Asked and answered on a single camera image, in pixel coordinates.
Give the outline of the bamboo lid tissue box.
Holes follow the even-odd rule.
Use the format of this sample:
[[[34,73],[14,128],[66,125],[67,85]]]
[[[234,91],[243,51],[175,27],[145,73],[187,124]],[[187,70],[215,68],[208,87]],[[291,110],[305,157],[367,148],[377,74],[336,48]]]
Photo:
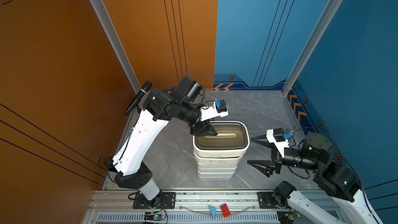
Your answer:
[[[228,181],[232,177],[199,177],[202,181]]]

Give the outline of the cream tissue box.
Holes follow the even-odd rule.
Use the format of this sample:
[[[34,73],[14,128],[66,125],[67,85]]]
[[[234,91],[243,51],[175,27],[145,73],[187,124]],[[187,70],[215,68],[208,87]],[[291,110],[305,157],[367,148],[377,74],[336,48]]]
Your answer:
[[[216,136],[194,136],[193,150],[201,158],[238,158],[250,146],[247,127],[240,121],[211,121]]]

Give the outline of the cream tissue box angled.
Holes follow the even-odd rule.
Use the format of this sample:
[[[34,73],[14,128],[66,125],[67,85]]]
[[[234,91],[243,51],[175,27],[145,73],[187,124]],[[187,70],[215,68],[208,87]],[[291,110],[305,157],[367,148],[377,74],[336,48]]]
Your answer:
[[[196,162],[200,164],[225,165],[239,164],[243,157],[240,156],[235,158],[203,158],[194,153],[194,158]]]

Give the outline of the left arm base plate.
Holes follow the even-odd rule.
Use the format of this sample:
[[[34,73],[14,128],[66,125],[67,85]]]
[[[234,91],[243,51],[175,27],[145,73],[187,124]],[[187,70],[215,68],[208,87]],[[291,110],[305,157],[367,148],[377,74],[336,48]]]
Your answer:
[[[133,201],[134,209],[174,209],[176,203],[175,192],[160,192],[154,199],[147,200],[141,193],[136,194]]]

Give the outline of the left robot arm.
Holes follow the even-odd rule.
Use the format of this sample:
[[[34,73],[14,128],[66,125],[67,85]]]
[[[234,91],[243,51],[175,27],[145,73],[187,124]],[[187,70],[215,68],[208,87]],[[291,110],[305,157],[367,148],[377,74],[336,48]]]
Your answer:
[[[104,158],[104,165],[107,172],[116,174],[112,181],[120,188],[136,189],[150,206],[158,206],[162,202],[162,191],[143,162],[156,137],[174,118],[187,123],[192,136],[216,136],[210,120],[227,116],[228,109],[224,100],[206,103],[202,99],[195,104],[198,95],[205,95],[205,88],[188,76],[176,87],[151,87],[151,82],[145,82],[130,102],[124,114],[137,109],[137,123],[120,150]]]

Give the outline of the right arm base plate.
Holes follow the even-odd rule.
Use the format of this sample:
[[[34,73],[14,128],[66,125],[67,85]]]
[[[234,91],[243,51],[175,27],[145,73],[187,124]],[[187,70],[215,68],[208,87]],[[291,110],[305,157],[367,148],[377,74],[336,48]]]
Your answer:
[[[273,192],[261,191],[261,192],[257,193],[257,196],[258,196],[258,202],[259,202],[260,209],[276,209],[276,208],[279,208],[276,205],[276,201],[275,201]]]

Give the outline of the grey lid tissue box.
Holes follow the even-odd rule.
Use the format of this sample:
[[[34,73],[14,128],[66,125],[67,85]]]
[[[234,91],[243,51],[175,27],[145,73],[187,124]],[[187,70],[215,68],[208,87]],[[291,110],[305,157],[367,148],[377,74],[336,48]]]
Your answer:
[[[228,174],[234,174],[235,173],[235,171],[236,171],[236,168],[233,168],[233,169],[219,169],[219,170],[216,170],[216,169],[200,169],[200,168],[198,168],[198,173],[204,173],[204,174],[220,174],[220,173],[228,173]]]
[[[204,174],[204,173],[198,173],[198,177],[232,177],[234,174],[226,174],[226,173],[220,173],[220,174]]]
[[[237,169],[237,164],[202,164],[202,163],[197,163],[198,168],[200,169]]]

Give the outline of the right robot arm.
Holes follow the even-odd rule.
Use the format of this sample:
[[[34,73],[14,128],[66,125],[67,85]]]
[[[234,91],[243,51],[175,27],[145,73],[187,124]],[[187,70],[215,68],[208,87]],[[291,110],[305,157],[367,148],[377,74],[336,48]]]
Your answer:
[[[270,160],[249,160],[247,163],[266,177],[279,174],[282,167],[314,172],[313,182],[338,204],[352,224],[381,224],[371,206],[358,175],[348,167],[340,148],[319,133],[308,133],[302,147],[289,146],[291,133],[270,129],[251,141],[271,149]],[[274,205],[290,208],[316,224],[338,224],[341,220],[306,198],[295,186],[281,182],[273,191]]]

